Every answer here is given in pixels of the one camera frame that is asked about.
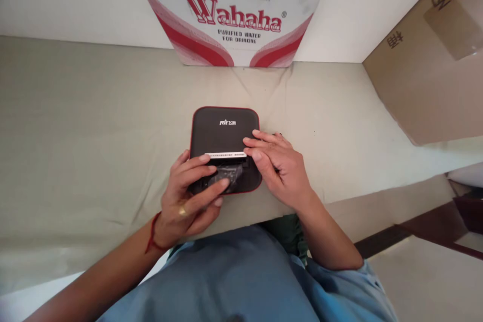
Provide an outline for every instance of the light blue shirt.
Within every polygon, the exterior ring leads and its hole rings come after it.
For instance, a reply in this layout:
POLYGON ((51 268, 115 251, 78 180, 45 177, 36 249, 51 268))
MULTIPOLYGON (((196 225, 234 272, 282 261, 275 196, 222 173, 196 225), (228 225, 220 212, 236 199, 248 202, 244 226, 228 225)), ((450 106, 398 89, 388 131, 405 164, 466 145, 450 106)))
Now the light blue shirt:
POLYGON ((396 321, 369 263, 331 271, 253 225, 186 243, 100 321, 396 321))

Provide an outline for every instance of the gold ring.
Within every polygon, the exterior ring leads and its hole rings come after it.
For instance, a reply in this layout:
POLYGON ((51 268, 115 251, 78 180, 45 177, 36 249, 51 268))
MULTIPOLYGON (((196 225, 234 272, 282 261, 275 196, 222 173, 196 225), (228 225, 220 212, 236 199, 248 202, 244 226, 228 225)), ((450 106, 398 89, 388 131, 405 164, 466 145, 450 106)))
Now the gold ring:
POLYGON ((187 215, 188 215, 188 213, 186 212, 186 209, 185 209, 185 207, 184 207, 184 206, 181 206, 181 207, 180 207, 180 211, 179 211, 179 213, 180 213, 180 215, 181 215, 182 217, 185 217, 185 216, 187 216, 187 215))

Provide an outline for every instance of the shirt sleeve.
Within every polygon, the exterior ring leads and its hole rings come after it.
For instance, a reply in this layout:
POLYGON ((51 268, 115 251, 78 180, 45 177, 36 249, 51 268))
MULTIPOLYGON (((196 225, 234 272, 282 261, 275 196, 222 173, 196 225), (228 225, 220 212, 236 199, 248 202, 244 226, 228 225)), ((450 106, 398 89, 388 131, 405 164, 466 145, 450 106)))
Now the shirt sleeve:
POLYGON ((332 271, 307 260, 307 272, 316 283, 306 293, 317 314, 336 321, 397 321, 379 278, 369 262, 358 270, 332 271))

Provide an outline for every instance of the cardboard box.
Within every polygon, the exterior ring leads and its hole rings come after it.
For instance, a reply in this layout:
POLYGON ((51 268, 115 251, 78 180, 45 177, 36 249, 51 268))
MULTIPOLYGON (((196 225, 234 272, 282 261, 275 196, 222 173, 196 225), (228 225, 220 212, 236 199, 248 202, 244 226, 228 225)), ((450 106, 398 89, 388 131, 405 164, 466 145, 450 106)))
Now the cardboard box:
POLYGON ((319 0, 148 0, 187 65, 287 67, 319 0))
POLYGON ((414 144, 483 134, 483 0, 420 0, 366 58, 414 144))

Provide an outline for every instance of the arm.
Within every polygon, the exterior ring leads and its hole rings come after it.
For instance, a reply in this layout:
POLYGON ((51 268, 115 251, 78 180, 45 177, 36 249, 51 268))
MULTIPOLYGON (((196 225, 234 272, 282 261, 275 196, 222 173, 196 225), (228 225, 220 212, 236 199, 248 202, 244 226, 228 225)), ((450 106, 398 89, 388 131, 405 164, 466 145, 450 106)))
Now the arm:
POLYGON ((252 156, 272 194, 297 213, 314 260, 332 270, 362 267, 356 247, 310 186, 302 155, 281 133, 254 130, 253 135, 258 139, 244 139, 245 153, 252 156))
POLYGON ((218 196, 228 186, 223 179, 192 196, 187 187, 216 171, 205 166, 208 155, 188 160, 183 152, 171 167, 170 180, 161 204, 163 212, 153 226, 152 220, 120 246, 95 263, 80 277, 41 306, 26 321, 93 321, 117 300, 135 288, 158 259, 177 241, 203 232, 219 215, 222 199, 218 196))

